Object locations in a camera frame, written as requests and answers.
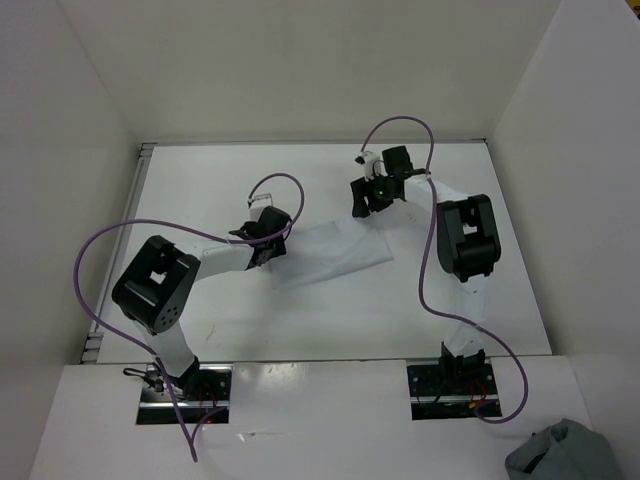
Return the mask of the white skirt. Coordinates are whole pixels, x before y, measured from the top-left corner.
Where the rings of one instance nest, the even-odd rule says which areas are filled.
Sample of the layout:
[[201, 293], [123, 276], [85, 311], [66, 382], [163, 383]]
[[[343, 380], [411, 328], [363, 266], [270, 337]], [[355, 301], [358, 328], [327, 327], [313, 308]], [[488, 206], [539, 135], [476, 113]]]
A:
[[268, 263], [272, 285], [280, 291], [332, 280], [393, 259], [385, 237], [370, 223], [351, 217], [296, 230], [285, 247], [285, 255]]

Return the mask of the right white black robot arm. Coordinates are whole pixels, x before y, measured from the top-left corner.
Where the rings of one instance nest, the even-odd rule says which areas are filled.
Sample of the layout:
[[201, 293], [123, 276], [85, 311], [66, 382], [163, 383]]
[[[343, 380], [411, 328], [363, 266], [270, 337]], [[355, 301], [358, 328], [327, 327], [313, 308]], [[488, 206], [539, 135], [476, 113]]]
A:
[[[501, 243], [490, 198], [470, 195], [436, 181], [425, 169], [413, 166], [404, 146], [381, 154], [362, 151], [355, 162], [362, 177], [351, 182], [352, 216], [366, 218], [397, 200], [428, 213], [429, 229], [419, 271], [419, 301], [427, 312], [452, 320], [457, 326], [441, 343], [438, 360], [439, 394], [462, 392], [481, 373], [486, 354], [479, 324], [489, 276], [501, 257]], [[454, 286], [454, 311], [434, 309], [424, 293], [431, 245], [436, 245], [441, 269]]]

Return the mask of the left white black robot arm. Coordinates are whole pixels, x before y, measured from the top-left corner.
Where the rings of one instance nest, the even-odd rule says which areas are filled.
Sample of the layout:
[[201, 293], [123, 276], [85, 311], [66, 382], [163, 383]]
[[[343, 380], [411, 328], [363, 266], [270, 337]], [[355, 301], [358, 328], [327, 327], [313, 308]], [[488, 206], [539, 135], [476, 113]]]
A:
[[232, 240], [178, 246], [160, 235], [141, 247], [112, 290], [112, 300], [137, 324], [144, 341], [164, 366], [163, 386], [176, 399], [202, 392], [200, 362], [179, 324], [195, 282], [260, 267], [286, 253], [281, 231], [289, 214], [266, 206], [230, 233]]

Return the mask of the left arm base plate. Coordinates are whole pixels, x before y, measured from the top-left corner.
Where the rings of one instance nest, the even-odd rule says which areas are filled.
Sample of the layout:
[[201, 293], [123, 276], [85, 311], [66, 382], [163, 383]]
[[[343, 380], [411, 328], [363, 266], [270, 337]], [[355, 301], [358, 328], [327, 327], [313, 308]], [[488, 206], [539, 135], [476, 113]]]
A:
[[[233, 367], [226, 364], [202, 364], [195, 383], [181, 388], [174, 384], [172, 391], [187, 425], [226, 424], [229, 421]], [[156, 364], [143, 369], [127, 367], [123, 374], [142, 381], [136, 423], [138, 425], [177, 424], [167, 383]]]

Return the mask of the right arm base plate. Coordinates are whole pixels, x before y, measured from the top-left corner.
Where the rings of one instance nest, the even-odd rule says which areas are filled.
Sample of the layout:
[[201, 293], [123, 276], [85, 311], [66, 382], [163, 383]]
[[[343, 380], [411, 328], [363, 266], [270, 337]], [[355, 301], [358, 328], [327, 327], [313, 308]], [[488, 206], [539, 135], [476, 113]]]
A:
[[437, 360], [409, 362], [406, 373], [414, 421], [473, 418], [476, 408], [490, 419], [502, 416], [489, 362], [456, 379], [447, 377]]

